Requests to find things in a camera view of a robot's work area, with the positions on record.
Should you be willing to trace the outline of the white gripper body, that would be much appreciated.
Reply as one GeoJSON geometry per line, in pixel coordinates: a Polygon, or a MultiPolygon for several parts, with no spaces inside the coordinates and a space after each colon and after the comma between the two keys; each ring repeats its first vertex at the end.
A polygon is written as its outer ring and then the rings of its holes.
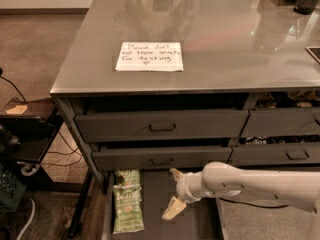
{"type": "Polygon", "coordinates": [[[193,173],[180,173],[176,176],[176,193],[178,198],[184,203],[191,204],[201,200],[196,197],[190,189],[189,183],[193,177],[193,173]]]}

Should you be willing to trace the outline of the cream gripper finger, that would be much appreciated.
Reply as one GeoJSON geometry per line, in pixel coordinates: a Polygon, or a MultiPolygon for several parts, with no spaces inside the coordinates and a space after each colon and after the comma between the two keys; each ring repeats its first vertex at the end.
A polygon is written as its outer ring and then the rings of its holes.
{"type": "Polygon", "coordinates": [[[186,208],[186,202],[181,200],[178,197],[173,196],[170,199],[168,203],[168,207],[164,211],[162,218],[167,221],[172,220],[177,215],[179,215],[185,208],[186,208]]]}
{"type": "Polygon", "coordinates": [[[176,168],[171,168],[170,172],[176,182],[179,182],[183,178],[183,173],[176,168]]]}

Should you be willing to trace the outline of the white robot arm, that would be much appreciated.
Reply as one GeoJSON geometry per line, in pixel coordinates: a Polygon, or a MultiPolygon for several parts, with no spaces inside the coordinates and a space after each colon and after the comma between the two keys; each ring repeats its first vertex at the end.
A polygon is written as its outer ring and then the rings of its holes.
{"type": "Polygon", "coordinates": [[[170,172],[177,196],[170,199],[164,220],[172,220],[188,204],[202,198],[232,196],[245,190],[310,212],[313,219],[307,240],[320,240],[319,172],[239,169],[222,162],[211,162],[196,173],[176,168],[170,172]]]}

